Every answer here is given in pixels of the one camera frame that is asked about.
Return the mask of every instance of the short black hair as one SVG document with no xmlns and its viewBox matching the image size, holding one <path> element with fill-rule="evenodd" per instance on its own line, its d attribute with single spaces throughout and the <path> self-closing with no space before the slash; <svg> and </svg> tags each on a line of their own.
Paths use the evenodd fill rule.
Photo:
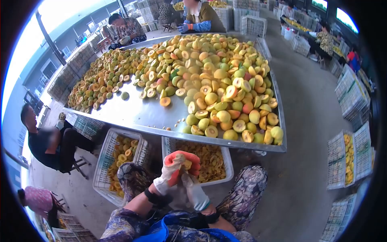
<svg viewBox="0 0 387 242">
<path fill-rule="evenodd" d="M 24 104 L 22 107 L 22 111 L 20 112 L 20 120 L 22 120 L 22 123 L 24 124 L 24 126 L 26 126 L 25 122 L 26 122 L 26 116 L 27 116 L 29 107 L 31 107 L 29 103 Z"/>
<path fill-rule="evenodd" d="M 113 22 L 117 19 L 120 18 L 120 15 L 118 13 L 115 13 L 115 14 L 112 14 L 110 17 L 109 17 L 109 24 L 113 24 Z"/>
<path fill-rule="evenodd" d="M 324 27 L 327 30 L 327 32 L 330 31 L 330 26 L 329 26 L 329 24 L 326 21 L 322 21 L 321 22 L 321 28 L 322 27 Z"/>
</svg>

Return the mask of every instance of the white bucket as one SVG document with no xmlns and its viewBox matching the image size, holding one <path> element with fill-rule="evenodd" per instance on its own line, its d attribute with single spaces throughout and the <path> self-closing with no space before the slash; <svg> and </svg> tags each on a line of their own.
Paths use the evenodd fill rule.
<svg viewBox="0 0 387 242">
<path fill-rule="evenodd" d="M 286 40 L 290 40 L 292 36 L 293 36 L 293 30 L 292 29 L 285 30 L 284 37 L 285 37 Z"/>
<path fill-rule="evenodd" d="M 285 35 L 285 30 L 286 30 L 286 27 L 285 26 L 281 26 L 281 35 L 282 36 Z"/>
</svg>

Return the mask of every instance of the orange rubber-palm glove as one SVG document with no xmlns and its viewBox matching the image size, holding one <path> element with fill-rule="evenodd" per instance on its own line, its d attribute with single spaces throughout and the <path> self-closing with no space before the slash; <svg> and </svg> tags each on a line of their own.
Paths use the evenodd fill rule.
<svg viewBox="0 0 387 242">
<path fill-rule="evenodd" d="M 182 154 L 185 159 L 176 159 L 176 155 Z M 192 162 L 188 172 L 194 176 L 199 175 L 200 159 L 192 153 L 185 151 L 175 151 L 164 158 L 161 176 L 154 179 L 153 183 L 161 195 L 166 195 L 167 190 L 176 185 L 180 179 L 179 170 L 185 160 Z"/>
</svg>

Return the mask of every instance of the pink shirt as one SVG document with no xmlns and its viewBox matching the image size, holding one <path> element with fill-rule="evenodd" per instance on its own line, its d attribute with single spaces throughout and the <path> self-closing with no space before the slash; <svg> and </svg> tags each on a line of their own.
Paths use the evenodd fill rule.
<svg viewBox="0 0 387 242">
<path fill-rule="evenodd" d="M 52 209 L 51 192 L 47 189 L 27 186 L 24 189 L 27 206 L 37 214 L 47 219 L 46 212 Z"/>
</svg>

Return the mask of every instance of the black shirt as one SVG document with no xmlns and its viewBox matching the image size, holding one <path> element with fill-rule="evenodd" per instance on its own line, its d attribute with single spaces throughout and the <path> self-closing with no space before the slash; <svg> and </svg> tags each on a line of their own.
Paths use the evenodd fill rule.
<svg viewBox="0 0 387 242">
<path fill-rule="evenodd" d="M 60 170 L 59 146 L 55 154 L 46 154 L 46 150 L 50 146 L 52 132 L 52 130 L 47 129 L 38 129 L 37 134 L 28 132 L 28 147 L 33 156 L 43 165 Z"/>
</svg>

